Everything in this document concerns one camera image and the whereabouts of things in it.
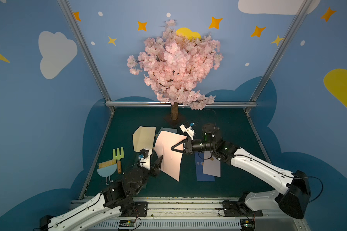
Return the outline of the pink envelope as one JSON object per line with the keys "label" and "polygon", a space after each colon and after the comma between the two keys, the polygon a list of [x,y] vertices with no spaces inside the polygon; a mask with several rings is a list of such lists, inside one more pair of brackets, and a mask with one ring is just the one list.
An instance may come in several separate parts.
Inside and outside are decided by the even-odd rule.
{"label": "pink envelope", "polygon": [[155,142],[154,151],[158,157],[163,156],[161,171],[179,181],[182,153],[172,151],[171,147],[187,137],[168,131],[162,131]]}

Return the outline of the light teal envelope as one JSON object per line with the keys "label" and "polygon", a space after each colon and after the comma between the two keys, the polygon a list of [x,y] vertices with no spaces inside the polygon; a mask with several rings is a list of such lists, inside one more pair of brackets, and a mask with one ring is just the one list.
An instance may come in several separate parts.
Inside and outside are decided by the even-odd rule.
{"label": "light teal envelope", "polygon": [[161,127],[160,130],[158,131],[158,133],[156,134],[156,138],[160,135],[160,133],[161,133],[162,131],[167,131],[167,132],[171,132],[171,133],[177,133],[177,129],[163,128],[163,127]]}

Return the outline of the dark blue envelope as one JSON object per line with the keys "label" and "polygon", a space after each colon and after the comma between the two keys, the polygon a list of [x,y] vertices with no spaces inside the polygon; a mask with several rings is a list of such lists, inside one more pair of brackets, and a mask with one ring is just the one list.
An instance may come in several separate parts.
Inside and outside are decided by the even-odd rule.
{"label": "dark blue envelope", "polygon": [[198,182],[215,182],[215,177],[203,173],[204,153],[195,153],[196,179]]}

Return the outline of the lavender envelope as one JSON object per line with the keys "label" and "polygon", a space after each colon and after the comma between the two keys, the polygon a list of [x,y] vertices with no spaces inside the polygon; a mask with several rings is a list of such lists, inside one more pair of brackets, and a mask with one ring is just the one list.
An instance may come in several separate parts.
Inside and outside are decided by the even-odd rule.
{"label": "lavender envelope", "polygon": [[221,162],[215,158],[204,160],[202,173],[214,177],[221,177]]}

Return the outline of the cream yellow envelope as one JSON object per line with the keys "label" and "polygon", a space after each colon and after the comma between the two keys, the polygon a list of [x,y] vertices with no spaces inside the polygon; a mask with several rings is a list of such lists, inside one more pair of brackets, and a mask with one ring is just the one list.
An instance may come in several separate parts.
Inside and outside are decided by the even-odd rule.
{"label": "cream yellow envelope", "polygon": [[140,126],[133,133],[133,145],[134,151],[140,152],[142,149],[150,150],[153,148],[155,138],[155,127],[143,127]]}

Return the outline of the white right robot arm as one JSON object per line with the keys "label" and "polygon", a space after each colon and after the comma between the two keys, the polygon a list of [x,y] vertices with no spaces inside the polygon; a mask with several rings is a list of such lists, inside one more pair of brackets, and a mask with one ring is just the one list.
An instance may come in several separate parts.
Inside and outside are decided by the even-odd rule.
{"label": "white right robot arm", "polygon": [[291,172],[268,163],[248,151],[225,141],[215,124],[202,127],[202,138],[195,139],[194,130],[182,125],[181,130],[189,137],[170,146],[171,151],[194,154],[209,151],[212,157],[233,167],[240,168],[270,185],[268,192],[244,192],[236,203],[229,203],[233,209],[226,208],[225,214],[249,216],[262,210],[280,210],[286,215],[303,219],[307,205],[313,202],[309,185],[310,177],[298,170]]}

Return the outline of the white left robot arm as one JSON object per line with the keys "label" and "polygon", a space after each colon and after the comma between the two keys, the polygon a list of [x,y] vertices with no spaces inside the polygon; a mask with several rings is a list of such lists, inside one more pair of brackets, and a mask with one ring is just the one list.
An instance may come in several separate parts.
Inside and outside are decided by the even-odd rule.
{"label": "white left robot arm", "polygon": [[162,161],[163,156],[150,165],[150,169],[131,169],[95,197],[65,214],[42,217],[37,230],[85,231],[107,219],[131,215],[136,208],[133,197],[139,194],[149,177],[158,177]]}

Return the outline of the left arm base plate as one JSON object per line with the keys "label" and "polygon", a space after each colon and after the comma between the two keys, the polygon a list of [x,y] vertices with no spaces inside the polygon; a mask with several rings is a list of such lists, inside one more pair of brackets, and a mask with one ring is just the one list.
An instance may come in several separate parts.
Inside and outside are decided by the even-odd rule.
{"label": "left arm base plate", "polygon": [[123,217],[146,217],[148,202],[135,202],[134,205],[123,212]]}

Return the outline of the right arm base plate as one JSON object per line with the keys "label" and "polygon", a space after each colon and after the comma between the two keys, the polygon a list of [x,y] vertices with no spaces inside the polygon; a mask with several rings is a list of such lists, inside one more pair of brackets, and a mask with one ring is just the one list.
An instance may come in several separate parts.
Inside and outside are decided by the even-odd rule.
{"label": "right arm base plate", "polygon": [[262,217],[261,210],[253,211],[244,202],[225,200],[222,202],[223,212],[226,217]]}

